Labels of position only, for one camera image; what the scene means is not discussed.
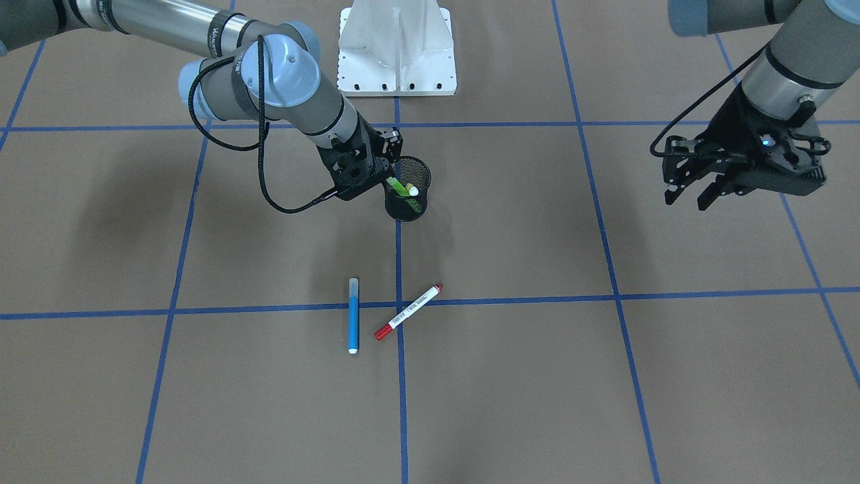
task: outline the white marker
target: white marker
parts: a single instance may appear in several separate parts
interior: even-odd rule
[[[400,326],[400,323],[403,323],[409,316],[411,316],[415,311],[421,309],[421,306],[427,304],[432,298],[436,297],[438,293],[442,292],[442,285],[436,284],[430,289],[427,290],[426,293],[422,294],[421,297],[415,300],[412,304],[409,305],[406,309],[403,309],[400,314],[394,317],[393,320],[389,321],[381,328],[378,329],[373,336],[376,337],[377,340],[382,341],[382,338],[390,333],[394,328]]]

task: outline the white mounting base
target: white mounting base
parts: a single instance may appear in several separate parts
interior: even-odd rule
[[[337,87],[346,96],[452,96],[451,12],[436,0],[355,0],[341,12]]]

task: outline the blue joint cap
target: blue joint cap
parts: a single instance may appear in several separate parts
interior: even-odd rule
[[[857,0],[824,0],[824,3],[837,17],[860,25],[860,2]]]
[[[708,0],[669,0],[669,25],[675,35],[708,34]]]
[[[319,62],[323,55],[323,47],[320,45],[320,39],[316,36],[314,29],[310,28],[308,24],[299,22],[298,20],[287,22],[285,25],[289,25],[298,31],[298,34],[301,35],[302,40],[304,40],[304,44],[308,47],[310,55],[314,56],[316,62]]]
[[[177,87],[179,88],[179,99],[182,101],[182,104],[188,105],[188,92],[191,90],[191,84],[194,82],[194,78],[200,74],[200,65],[203,64],[203,59],[195,60],[194,62],[189,62],[182,67],[182,70],[179,71],[179,82],[177,83]],[[197,91],[194,92],[194,113],[200,118],[206,118],[210,120],[217,120],[218,117],[212,112],[209,108],[209,103],[206,102],[206,98],[203,96],[203,89],[200,86],[197,86]]]
[[[266,105],[291,108],[310,99],[319,89],[320,67],[306,50],[283,34],[270,34],[263,38],[263,71],[266,83]],[[242,57],[240,72],[248,92],[254,98],[259,92],[257,64],[260,42],[248,46]]]

